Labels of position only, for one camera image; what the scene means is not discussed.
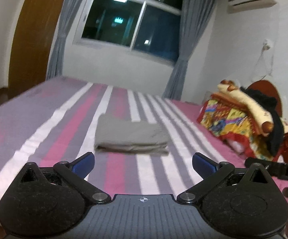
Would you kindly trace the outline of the grey sweatpants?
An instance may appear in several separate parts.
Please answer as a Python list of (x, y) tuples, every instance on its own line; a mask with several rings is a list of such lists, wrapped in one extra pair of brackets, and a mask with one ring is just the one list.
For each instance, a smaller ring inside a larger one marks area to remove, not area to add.
[(168, 154), (170, 136), (157, 123), (131, 121), (102, 114), (95, 132), (94, 149), (103, 152)]

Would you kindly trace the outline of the colourful folded blanket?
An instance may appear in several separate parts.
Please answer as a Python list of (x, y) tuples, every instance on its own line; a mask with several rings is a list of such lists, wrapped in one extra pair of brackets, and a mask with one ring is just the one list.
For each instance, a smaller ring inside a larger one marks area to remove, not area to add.
[(236, 154), (277, 161), (288, 124), (276, 112), (276, 105), (275, 97), (222, 80), (197, 122)]

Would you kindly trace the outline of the striped purple pink bedsheet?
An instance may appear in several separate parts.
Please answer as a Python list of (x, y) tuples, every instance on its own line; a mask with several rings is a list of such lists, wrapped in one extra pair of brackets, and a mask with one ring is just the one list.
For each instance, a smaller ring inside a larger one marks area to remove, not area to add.
[(0, 199), (26, 162), (41, 167), (72, 161), (94, 150), (99, 116), (159, 124), (170, 137), (167, 152), (95, 153), (87, 181), (109, 194), (179, 194), (201, 180), (192, 156), (241, 167), (237, 155), (197, 123), (199, 105), (105, 84), (59, 77), (0, 106)]

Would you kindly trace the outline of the brown wooden door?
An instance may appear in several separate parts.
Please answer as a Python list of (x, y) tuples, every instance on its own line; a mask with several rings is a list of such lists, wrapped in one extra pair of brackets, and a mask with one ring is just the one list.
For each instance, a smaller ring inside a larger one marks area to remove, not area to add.
[(10, 54), (8, 97), (43, 83), (64, 0), (25, 0)]

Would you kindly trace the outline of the grey right curtain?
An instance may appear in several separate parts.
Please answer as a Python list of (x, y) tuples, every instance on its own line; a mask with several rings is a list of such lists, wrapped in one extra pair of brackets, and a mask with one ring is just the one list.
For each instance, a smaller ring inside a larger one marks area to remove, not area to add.
[(183, 0), (179, 57), (163, 93), (167, 99), (181, 99), (189, 59), (194, 52), (216, 5), (216, 0)]

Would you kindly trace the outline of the grey curtain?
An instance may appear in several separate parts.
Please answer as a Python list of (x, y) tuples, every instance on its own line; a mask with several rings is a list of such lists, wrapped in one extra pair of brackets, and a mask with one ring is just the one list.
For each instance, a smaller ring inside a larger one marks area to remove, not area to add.
[(167, 99), (181, 99), (189, 59), (194, 52), (216, 5), (216, 0), (183, 0), (179, 57), (163, 93)]
[(49, 56), (46, 80), (62, 75), (64, 50), (68, 33), (83, 0), (63, 0), (55, 43)]

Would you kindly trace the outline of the grey left curtain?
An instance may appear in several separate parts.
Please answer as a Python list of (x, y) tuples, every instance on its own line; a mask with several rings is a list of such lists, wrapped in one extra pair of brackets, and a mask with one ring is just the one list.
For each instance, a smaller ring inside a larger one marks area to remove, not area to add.
[(64, 50), (68, 33), (83, 0), (63, 0), (55, 43), (49, 56), (46, 80), (62, 75)]

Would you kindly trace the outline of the window with white frame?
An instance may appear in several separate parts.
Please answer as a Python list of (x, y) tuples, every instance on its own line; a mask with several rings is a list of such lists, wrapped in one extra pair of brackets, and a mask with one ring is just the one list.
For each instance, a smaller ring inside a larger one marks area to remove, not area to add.
[(183, 0), (87, 0), (76, 44), (116, 46), (174, 64), (179, 57)]

